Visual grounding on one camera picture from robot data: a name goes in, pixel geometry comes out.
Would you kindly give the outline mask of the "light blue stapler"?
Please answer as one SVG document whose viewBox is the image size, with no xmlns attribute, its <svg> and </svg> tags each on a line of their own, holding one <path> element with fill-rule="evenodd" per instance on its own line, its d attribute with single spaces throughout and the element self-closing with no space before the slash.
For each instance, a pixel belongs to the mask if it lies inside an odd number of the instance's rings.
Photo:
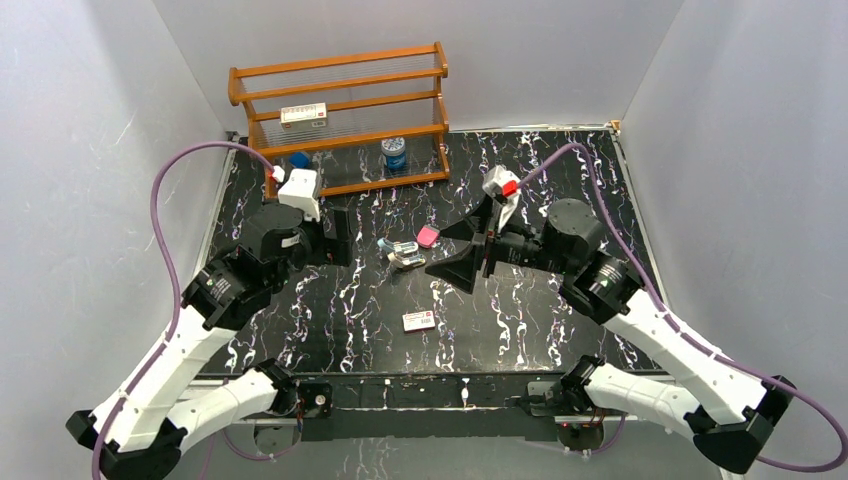
<svg viewBox="0 0 848 480">
<path fill-rule="evenodd" d="M 414 255 L 419 250 L 419 245 L 415 241 L 394 242 L 385 237 L 379 238 L 377 245 L 386 254 L 395 254 L 402 257 Z"/>
</svg>

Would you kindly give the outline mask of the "red white staple box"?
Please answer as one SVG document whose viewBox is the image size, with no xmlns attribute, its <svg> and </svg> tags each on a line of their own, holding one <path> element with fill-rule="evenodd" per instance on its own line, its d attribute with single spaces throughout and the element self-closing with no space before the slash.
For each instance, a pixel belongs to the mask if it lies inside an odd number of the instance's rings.
<svg viewBox="0 0 848 480">
<path fill-rule="evenodd" d="M 402 316 L 405 333 L 427 330 L 436 327 L 434 313 L 431 310 L 406 313 Z"/>
</svg>

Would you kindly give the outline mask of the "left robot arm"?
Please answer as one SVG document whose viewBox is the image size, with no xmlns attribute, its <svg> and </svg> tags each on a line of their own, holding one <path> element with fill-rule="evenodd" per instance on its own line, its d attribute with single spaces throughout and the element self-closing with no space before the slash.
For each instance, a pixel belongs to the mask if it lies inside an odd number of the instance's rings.
<svg viewBox="0 0 848 480">
<path fill-rule="evenodd" d="M 182 395 L 214 354 L 267 308 L 307 266 L 349 266 L 350 216 L 325 225 L 299 208 L 262 205 L 238 241 L 220 251 L 175 295 L 157 344 L 103 403 L 74 412 L 66 427 L 92 453 L 96 479 L 162 479 L 201 440 L 245 417 L 301 416 L 314 384 L 268 359 L 192 400 Z"/>
</svg>

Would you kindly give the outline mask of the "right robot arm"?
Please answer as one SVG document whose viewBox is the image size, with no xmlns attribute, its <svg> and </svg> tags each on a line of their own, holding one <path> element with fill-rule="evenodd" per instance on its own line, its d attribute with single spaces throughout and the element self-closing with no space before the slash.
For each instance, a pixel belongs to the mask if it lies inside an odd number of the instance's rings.
<svg viewBox="0 0 848 480">
<path fill-rule="evenodd" d="M 548 403 L 577 414 L 596 408 L 633 414 L 690 440 L 720 468 L 746 473 L 790 396 L 696 348 L 684 325 L 669 325 L 636 270 L 601 249 L 604 233 L 591 207 L 577 199 L 553 203 L 542 228 L 533 229 L 485 198 L 441 232 L 464 241 L 464 249 L 426 271 L 467 293 L 478 276 L 491 274 L 501 262 L 560 275 L 559 293 L 570 307 L 649 355 L 674 383 L 583 356 L 548 394 Z"/>
</svg>

